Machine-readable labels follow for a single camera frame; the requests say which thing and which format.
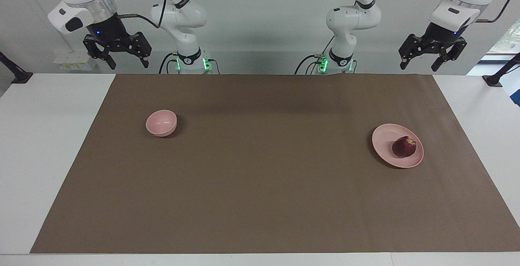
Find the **dark red apple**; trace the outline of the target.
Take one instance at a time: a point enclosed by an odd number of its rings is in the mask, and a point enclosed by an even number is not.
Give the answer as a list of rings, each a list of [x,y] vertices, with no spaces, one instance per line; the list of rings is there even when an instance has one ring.
[[[407,158],[416,152],[416,142],[410,136],[403,136],[392,144],[392,152],[399,158]]]

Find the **pink bowl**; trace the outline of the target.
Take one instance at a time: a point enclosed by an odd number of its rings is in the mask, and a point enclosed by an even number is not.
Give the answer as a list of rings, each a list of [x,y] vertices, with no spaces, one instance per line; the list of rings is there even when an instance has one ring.
[[[158,137],[165,138],[176,130],[177,128],[177,115],[167,109],[158,110],[152,113],[145,122],[145,128],[147,131]]]

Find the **pink plate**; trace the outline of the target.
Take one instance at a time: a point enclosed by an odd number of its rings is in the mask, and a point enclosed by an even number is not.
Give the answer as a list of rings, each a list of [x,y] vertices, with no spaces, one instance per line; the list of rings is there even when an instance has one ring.
[[[409,157],[400,158],[392,151],[392,145],[399,138],[408,136],[416,143],[416,151]],[[424,148],[421,140],[410,129],[394,124],[379,125],[372,133],[372,145],[379,157],[388,164],[399,169],[410,169],[421,164],[424,158]]]

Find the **white power strip box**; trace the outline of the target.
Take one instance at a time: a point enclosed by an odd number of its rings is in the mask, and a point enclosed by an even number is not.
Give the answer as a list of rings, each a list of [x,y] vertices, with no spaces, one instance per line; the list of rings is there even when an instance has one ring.
[[[58,54],[53,63],[62,71],[94,71],[98,67],[94,59],[82,52]]]

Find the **black clamp stand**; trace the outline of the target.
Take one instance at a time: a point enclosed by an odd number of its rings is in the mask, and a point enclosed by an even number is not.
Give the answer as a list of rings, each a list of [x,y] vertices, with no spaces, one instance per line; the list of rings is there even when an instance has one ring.
[[[518,52],[512,59],[510,59],[508,62],[506,62],[496,73],[493,75],[483,75],[483,80],[487,83],[490,87],[502,87],[502,84],[500,83],[500,79],[504,76],[509,74],[510,72],[516,70],[520,67],[520,52]]]
[[[14,63],[2,52],[0,52],[0,62],[15,76],[15,79],[13,79],[12,84],[25,84],[33,76],[33,72],[25,71],[23,68],[21,68],[18,64]]]

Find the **window with greenery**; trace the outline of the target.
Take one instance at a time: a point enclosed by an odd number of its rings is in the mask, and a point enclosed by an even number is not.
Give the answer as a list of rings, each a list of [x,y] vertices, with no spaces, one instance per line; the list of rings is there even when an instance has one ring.
[[[520,52],[520,19],[496,42],[481,59],[505,61]]]

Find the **brown table mat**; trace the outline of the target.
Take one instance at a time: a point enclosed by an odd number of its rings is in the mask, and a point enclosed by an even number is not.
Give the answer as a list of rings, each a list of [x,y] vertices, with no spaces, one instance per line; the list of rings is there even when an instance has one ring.
[[[158,138],[147,118],[177,115]],[[377,155],[394,123],[418,166]],[[432,76],[117,75],[31,253],[517,252]]]

